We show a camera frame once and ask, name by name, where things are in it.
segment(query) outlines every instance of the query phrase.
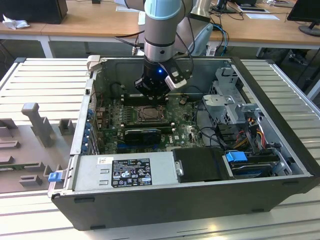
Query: sticker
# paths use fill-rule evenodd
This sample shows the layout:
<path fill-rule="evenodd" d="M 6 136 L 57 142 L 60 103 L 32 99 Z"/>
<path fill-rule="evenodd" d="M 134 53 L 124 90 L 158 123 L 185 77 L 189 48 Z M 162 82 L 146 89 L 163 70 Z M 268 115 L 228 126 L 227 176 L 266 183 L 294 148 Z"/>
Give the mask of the sticker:
<path fill-rule="evenodd" d="M 112 161 L 112 187 L 122 188 L 147 185 L 152 185 L 149 158 Z"/>
<path fill-rule="evenodd" d="M 111 161 L 114 160 L 113 156 L 107 156 L 107 157 L 98 157 L 98 163 L 97 164 L 111 164 Z"/>

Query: red wire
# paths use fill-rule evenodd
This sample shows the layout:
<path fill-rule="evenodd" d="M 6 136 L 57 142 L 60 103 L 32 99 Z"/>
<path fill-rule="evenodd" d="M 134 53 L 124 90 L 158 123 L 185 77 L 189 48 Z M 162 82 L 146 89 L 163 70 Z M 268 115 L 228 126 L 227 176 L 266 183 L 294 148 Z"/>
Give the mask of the red wire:
<path fill-rule="evenodd" d="M 239 134 L 236 136 L 236 143 L 239 141 L 238 138 L 239 138 L 240 134 L 242 134 L 242 133 L 244 133 L 244 132 L 245 132 L 245 131 L 240 131 Z"/>

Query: sheet of paper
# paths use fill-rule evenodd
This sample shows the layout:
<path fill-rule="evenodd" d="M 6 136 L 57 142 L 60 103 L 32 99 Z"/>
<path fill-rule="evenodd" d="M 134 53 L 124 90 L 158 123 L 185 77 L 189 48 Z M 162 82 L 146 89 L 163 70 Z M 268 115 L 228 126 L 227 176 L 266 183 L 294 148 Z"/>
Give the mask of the sheet of paper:
<path fill-rule="evenodd" d="M 250 19 L 264 19 L 264 20 L 280 20 L 275 15 L 270 14 L 256 14 L 256 13 L 246 13 Z"/>
<path fill-rule="evenodd" d="M 127 8 L 125 6 L 116 6 L 115 9 L 117 12 L 139 12 L 139 10 Z"/>

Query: blue latch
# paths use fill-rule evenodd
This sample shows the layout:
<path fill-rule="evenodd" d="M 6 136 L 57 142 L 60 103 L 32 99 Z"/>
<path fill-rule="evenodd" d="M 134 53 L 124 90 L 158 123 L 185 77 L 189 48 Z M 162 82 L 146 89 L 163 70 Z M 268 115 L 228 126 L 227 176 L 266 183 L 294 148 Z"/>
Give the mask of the blue latch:
<path fill-rule="evenodd" d="M 246 162 L 248 161 L 246 154 L 243 151 L 230 151 L 226 155 L 228 162 Z"/>
<path fill-rule="evenodd" d="M 48 177 L 48 181 L 51 182 L 62 182 L 62 172 L 51 172 Z"/>

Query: barcode label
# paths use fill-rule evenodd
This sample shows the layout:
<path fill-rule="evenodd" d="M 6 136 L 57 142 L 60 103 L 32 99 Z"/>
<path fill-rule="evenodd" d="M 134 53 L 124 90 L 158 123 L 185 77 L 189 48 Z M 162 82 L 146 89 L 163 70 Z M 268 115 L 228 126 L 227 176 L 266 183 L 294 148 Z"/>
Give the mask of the barcode label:
<path fill-rule="evenodd" d="M 97 164 L 112 164 L 113 160 L 114 160 L 113 156 L 98 157 L 98 163 Z"/>

